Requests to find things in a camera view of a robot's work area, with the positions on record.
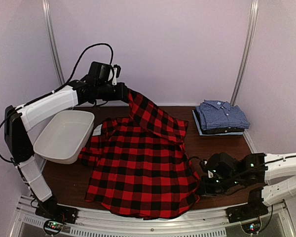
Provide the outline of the red black plaid shirt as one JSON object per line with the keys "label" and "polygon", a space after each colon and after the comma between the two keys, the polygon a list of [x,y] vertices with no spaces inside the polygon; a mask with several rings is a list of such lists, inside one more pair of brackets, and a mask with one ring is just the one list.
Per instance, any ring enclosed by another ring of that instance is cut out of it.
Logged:
{"label": "red black plaid shirt", "polygon": [[185,152],[188,122],[129,90],[129,115],[107,118],[78,159],[93,168],[85,195],[111,213],[173,219],[200,197],[200,177]]}

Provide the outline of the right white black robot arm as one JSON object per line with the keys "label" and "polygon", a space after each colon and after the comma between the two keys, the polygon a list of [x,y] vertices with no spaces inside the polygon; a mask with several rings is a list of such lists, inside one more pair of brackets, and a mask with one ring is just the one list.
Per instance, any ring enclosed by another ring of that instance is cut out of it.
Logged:
{"label": "right white black robot arm", "polygon": [[296,195],[296,153],[255,153],[242,160],[219,153],[202,160],[200,166],[206,173],[196,191],[200,196],[226,195],[235,186],[264,185],[250,191],[248,203],[243,207],[248,218]]}

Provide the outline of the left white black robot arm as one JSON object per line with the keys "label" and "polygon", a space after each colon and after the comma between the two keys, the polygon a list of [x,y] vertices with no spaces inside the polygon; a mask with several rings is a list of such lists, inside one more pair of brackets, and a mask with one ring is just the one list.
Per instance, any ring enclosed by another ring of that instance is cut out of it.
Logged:
{"label": "left white black robot arm", "polygon": [[57,219],[66,211],[58,205],[35,157],[60,164],[76,162],[93,132],[95,116],[75,106],[123,99],[127,88],[117,81],[120,71],[118,65],[93,62],[83,79],[35,102],[5,109],[4,140],[12,163],[38,202],[37,215]]}

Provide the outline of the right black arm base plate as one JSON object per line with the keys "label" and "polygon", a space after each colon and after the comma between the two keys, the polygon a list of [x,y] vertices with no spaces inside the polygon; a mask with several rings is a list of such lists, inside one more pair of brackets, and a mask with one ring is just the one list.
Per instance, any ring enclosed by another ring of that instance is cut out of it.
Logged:
{"label": "right black arm base plate", "polygon": [[268,207],[265,205],[252,206],[249,204],[244,204],[227,208],[226,214],[229,223],[236,223],[266,215],[268,214]]}

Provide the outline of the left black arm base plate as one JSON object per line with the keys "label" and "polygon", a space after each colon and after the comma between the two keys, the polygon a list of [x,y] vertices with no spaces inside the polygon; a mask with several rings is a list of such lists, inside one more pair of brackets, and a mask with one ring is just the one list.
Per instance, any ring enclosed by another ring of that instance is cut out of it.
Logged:
{"label": "left black arm base plate", "polygon": [[55,211],[45,211],[42,207],[38,207],[35,211],[35,214],[46,219],[56,220],[62,223],[75,224],[78,209],[58,205]]}

